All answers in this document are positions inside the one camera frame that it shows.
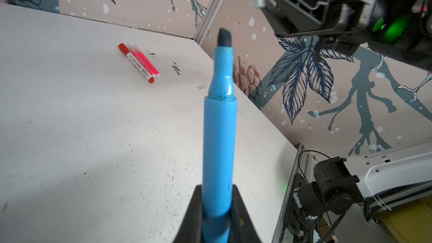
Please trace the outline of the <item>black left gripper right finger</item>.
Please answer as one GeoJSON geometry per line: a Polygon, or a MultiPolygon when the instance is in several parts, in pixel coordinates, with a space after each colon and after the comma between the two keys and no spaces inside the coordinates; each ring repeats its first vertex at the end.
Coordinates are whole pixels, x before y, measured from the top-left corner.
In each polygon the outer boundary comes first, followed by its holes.
{"type": "Polygon", "coordinates": [[[238,187],[232,188],[230,243],[261,243],[238,187]]]}

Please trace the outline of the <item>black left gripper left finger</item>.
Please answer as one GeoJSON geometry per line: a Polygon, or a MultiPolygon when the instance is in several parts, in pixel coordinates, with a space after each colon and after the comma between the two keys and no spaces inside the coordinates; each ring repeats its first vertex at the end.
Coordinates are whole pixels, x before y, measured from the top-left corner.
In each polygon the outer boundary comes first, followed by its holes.
{"type": "Polygon", "coordinates": [[[173,242],[201,243],[203,215],[202,185],[197,185],[173,242]]]}

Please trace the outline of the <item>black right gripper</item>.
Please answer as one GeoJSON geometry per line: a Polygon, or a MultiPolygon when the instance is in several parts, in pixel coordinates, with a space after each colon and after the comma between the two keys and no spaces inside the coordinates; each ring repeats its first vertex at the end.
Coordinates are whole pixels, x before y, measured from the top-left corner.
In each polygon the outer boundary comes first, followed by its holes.
{"type": "Polygon", "coordinates": [[[378,0],[250,0],[279,37],[344,36],[372,31],[378,0]]]}

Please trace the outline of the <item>blue highlighter pen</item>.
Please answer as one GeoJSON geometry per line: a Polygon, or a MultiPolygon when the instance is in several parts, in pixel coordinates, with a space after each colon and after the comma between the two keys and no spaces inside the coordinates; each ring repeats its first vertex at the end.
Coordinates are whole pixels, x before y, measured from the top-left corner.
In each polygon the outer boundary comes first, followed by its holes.
{"type": "Polygon", "coordinates": [[[233,69],[231,33],[221,28],[204,99],[202,238],[206,243],[226,243],[230,231],[237,115],[233,69]]]}

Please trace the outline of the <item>pink highlighter pen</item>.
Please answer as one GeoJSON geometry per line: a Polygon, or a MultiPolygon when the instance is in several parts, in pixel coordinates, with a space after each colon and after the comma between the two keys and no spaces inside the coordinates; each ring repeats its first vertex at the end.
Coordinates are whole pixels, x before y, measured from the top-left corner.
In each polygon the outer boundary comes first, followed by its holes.
{"type": "Polygon", "coordinates": [[[155,77],[160,78],[160,72],[156,69],[156,67],[150,62],[150,60],[145,56],[145,54],[136,46],[131,45],[134,52],[138,53],[138,56],[142,59],[142,61],[146,64],[146,68],[149,71],[149,73],[155,77]]]}

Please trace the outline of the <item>white marker pen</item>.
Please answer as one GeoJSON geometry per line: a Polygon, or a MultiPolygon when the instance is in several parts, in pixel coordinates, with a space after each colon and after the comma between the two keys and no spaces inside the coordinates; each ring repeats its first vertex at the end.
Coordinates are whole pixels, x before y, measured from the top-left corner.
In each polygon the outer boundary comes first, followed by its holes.
{"type": "Polygon", "coordinates": [[[126,57],[149,83],[155,82],[155,78],[147,71],[137,56],[130,52],[126,57]]]}

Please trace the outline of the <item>red pen cap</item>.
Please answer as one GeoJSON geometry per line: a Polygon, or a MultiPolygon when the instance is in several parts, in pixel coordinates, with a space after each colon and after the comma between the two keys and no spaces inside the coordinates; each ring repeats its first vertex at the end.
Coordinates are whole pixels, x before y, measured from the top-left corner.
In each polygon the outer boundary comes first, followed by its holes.
{"type": "Polygon", "coordinates": [[[118,45],[118,48],[120,49],[120,51],[121,51],[125,56],[127,56],[127,55],[130,53],[129,48],[128,48],[125,44],[123,44],[123,43],[119,44],[119,45],[118,45]]]}

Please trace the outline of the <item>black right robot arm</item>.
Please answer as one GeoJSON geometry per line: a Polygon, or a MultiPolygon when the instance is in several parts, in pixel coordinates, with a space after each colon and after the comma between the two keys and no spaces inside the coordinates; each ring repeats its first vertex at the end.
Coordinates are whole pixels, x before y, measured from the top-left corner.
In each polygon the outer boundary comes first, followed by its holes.
{"type": "Polygon", "coordinates": [[[315,54],[351,56],[361,44],[432,69],[432,0],[250,0],[280,38],[317,36],[315,54]]]}

